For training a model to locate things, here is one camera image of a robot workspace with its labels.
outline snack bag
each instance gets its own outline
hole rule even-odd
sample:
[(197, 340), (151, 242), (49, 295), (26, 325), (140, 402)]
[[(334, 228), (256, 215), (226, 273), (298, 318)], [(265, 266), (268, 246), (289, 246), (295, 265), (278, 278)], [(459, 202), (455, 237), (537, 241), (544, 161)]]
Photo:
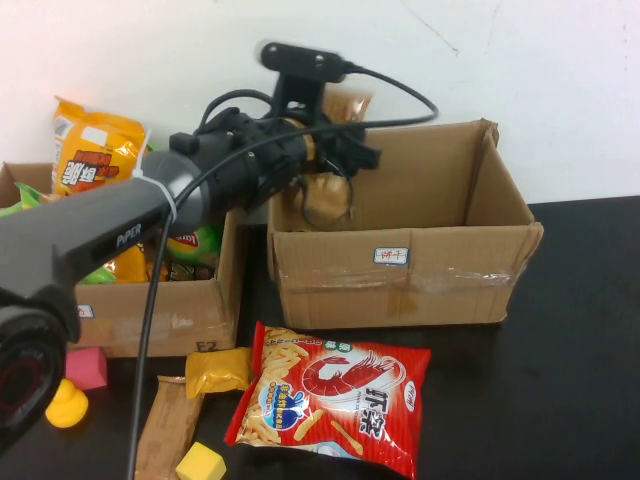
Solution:
[(177, 480), (191, 446), (204, 395), (187, 399), (185, 379), (158, 377), (158, 392), (138, 442), (136, 480)]
[(219, 352), (193, 352), (184, 367), (187, 398), (200, 393), (220, 393), (249, 388), (251, 349), (246, 347)]
[[(372, 97), (371, 92), (327, 85), (322, 110), (332, 123), (361, 122)], [(326, 229), (342, 218), (350, 220), (352, 192), (346, 178), (334, 173), (305, 175), (304, 178), (306, 191), (298, 190), (293, 201), (297, 210), (305, 211), (308, 227), (303, 231)]]
[(56, 97), (52, 191), (72, 195), (131, 177), (144, 144), (141, 123), (118, 115), (87, 113)]
[(26, 183), (15, 182), (15, 186), (20, 190), (20, 201), (22, 202), (22, 209), (37, 207), (39, 205), (46, 205), (60, 200), (59, 195), (40, 193), (33, 187), (30, 187)]
[(181, 263), (217, 268), (223, 229), (223, 222), (204, 225), (188, 235), (167, 240), (167, 250)]
[(116, 283), (144, 283), (147, 281), (147, 261), (140, 245), (134, 245), (104, 264)]
[(178, 262), (171, 262), (168, 272), (170, 282), (192, 282), (194, 280), (211, 280), (215, 270), (209, 267), (194, 267)]
[(258, 323), (256, 379), (225, 441), (357, 458), (415, 479), (430, 357), (429, 350), (340, 343)]
[(115, 281), (116, 276), (103, 266), (91, 272), (89, 275), (80, 280), (80, 284), (100, 285), (102, 283), (114, 283)]

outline pink block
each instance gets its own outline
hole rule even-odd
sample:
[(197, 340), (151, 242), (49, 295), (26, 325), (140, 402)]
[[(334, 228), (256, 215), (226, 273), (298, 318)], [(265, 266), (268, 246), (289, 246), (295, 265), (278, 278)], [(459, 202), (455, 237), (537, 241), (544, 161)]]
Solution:
[(80, 390), (104, 387), (107, 384), (107, 360), (98, 347), (67, 353), (65, 378)]

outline rubber duck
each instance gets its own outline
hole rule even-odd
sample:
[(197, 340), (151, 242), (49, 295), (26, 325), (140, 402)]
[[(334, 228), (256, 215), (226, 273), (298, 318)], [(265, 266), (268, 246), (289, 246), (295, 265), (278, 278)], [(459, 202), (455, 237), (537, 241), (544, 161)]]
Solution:
[(89, 400), (84, 392), (63, 378), (44, 414), (54, 427), (69, 428), (82, 420), (88, 408)]

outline yellow cube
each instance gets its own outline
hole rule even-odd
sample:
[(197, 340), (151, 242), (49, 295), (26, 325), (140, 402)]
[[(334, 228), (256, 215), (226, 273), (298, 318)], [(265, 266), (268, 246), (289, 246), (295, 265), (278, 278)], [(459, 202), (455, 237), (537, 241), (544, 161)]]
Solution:
[(180, 480), (220, 480), (226, 471), (222, 457), (198, 442), (176, 467)]

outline cardboard box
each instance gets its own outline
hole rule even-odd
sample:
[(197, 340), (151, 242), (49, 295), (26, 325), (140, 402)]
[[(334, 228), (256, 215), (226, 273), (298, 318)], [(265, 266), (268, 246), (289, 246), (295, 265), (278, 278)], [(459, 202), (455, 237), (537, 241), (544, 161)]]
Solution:
[(287, 325), (494, 323), (542, 237), (496, 149), (496, 125), (372, 131), (350, 222), (309, 232), (292, 192), (269, 205), (269, 267)]
[[(50, 192), (51, 164), (3, 165), (0, 208), (19, 201), (16, 181)], [(150, 356), (186, 355), (235, 346), (246, 253), (245, 235), (238, 228), (239, 215), (237, 211), (227, 214), (214, 279), (160, 283)], [(137, 356), (148, 287), (148, 283), (78, 285), (82, 337), (70, 348), (100, 346), (109, 357)]]

